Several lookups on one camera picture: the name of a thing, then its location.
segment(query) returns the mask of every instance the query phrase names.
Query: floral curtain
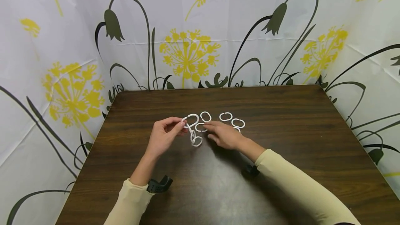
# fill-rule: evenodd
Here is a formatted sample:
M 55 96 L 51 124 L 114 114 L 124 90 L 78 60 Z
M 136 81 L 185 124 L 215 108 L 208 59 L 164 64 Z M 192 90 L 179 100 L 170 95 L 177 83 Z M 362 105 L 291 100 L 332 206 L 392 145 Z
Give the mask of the floral curtain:
M 54 224 L 115 96 L 319 84 L 400 195 L 398 0 L 0 0 L 0 222 Z

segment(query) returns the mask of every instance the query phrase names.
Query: beige sleeve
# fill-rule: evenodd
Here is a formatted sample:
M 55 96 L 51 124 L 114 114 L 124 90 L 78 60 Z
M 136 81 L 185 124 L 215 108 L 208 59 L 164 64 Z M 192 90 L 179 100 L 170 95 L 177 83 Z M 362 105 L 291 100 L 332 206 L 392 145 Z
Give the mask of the beige sleeve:
M 119 192 L 118 200 L 104 225 L 137 225 L 154 194 L 146 186 L 136 186 L 129 179 Z
M 271 149 L 261 154 L 255 166 L 299 203 L 318 224 L 360 224 L 334 194 Z

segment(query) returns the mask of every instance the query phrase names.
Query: white plastic ring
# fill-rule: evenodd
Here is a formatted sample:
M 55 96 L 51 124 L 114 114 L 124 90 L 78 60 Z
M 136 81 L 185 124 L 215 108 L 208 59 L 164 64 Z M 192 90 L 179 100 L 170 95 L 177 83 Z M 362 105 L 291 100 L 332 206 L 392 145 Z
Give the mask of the white plastic ring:
M 186 120 L 188 117 L 196 117 L 197 121 L 194 122 L 193 124 L 189 125 L 188 123 L 184 126 L 184 128 L 189 128 L 195 126 L 199 122 L 199 116 L 197 114 L 190 114 L 187 115 L 186 117 L 182 118 L 182 121 Z
M 195 129 L 197 132 L 206 132 L 206 131 L 208 131 L 208 129 L 199 130 L 199 129 L 197 128 L 197 125 L 204 125 L 204 123 L 198 123 L 198 124 L 196 124 L 196 126 L 194 126 L 194 129 Z
M 222 119 L 221 116 L 224 115 L 224 114 L 229 114 L 229 115 L 231 115 L 231 117 L 228 118 L 228 119 Z M 233 118 L 233 115 L 232 115 L 231 112 L 224 112 L 224 113 L 221 113 L 221 114 L 219 115 L 219 119 L 220 119 L 221 121 L 223 121 L 223 122 L 229 121 L 229 120 L 231 120 L 232 118 Z
M 196 132 L 189 127 L 190 140 L 192 141 L 196 137 Z
M 196 138 L 200 139 L 200 142 L 198 144 L 195 144 Z M 192 146 L 193 147 L 199 147 L 203 142 L 203 138 L 201 136 L 196 136 L 194 139 L 192 139 Z
M 208 121 L 204 120 L 204 118 L 202 117 L 202 115 L 203 115 L 204 113 L 207 113 L 207 114 L 208 114 L 208 116 L 210 117 L 210 120 L 208 120 Z M 203 120 L 203 122 L 209 122 L 209 121 L 211 121 L 211 115 L 210 115 L 210 113 L 208 113 L 207 111 L 201 112 L 201 113 L 200 113 L 200 118 L 201 118 L 201 120 Z
M 243 123 L 243 125 L 242 125 L 242 126 L 234 125 L 234 124 L 233 124 L 234 120 L 241 121 L 241 122 Z M 246 125 L 246 124 L 244 123 L 244 121 L 243 121 L 242 119 L 239 119 L 239 118 L 234 118 L 234 119 L 232 119 L 231 123 L 232 123 L 232 126 L 233 126 L 234 128 L 235 128 L 235 127 L 236 127 L 236 128 L 244 128 L 244 126 Z

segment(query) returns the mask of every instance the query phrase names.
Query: dark brown tabletop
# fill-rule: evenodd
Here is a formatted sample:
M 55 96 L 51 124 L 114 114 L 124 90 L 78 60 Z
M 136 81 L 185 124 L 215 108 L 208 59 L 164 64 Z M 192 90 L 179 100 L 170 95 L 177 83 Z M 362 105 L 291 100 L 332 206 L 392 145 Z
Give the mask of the dark brown tabletop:
M 208 111 L 245 121 L 242 134 L 332 191 L 363 225 L 400 224 L 400 202 L 324 91 L 316 85 L 124 91 L 116 97 L 58 225 L 101 225 L 144 153 L 153 123 Z M 140 224 L 309 224 L 262 175 L 249 177 L 239 152 L 176 138 L 153 178 L 156 194 Z

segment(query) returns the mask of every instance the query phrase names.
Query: dark green bell flower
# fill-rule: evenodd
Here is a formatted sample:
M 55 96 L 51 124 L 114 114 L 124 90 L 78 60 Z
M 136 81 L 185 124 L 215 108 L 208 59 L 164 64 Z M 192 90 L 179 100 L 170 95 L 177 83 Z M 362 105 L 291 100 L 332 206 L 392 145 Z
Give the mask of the dark green bell flower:
M 106 9 L 104 12 L 104 21 L 106 23 L 106 36 L 110 35 L 111 40 L 115 37 L 120 42 L 121 39 L 125 40 L 121 33 L 121 27 L 119 27 L 117 15 L 112 10 Z
M 286 9 L 287 9 L 287 4 L 284 2 L 280 4 L 274 11 L 273 16 L 271 19 L 268 21 L 267 25 L 262 29 L 265 30 L 267 29 L 266 34 L 269 31 L 272 31 L 273 35 L 279 31 L 279 27 L 281 26 L 283 17 L 285 16 Z

